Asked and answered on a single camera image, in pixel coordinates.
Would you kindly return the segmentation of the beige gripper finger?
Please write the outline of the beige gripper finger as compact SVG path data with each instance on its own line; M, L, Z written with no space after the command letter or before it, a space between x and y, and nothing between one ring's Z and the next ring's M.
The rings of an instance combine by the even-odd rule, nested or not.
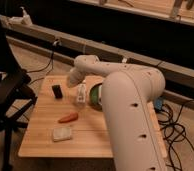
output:
M77 82L76 82L76 83L75 83L75 82L72 83L72 88L76 87L78 84L79 84L79 83L77 83Z
M67 85L67 87L69 87L69 88L72 86L70 77L67 77L67 78L66 78L66 85Z

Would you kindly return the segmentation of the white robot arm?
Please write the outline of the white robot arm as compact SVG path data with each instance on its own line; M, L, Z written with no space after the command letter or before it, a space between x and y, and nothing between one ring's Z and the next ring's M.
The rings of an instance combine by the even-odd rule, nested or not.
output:
M67 85L74 87L88 75L104 78L101 103L116 171L167 171L148 110L148 103L165 89L162 72L154 67L102 62L95 55L79 55Z

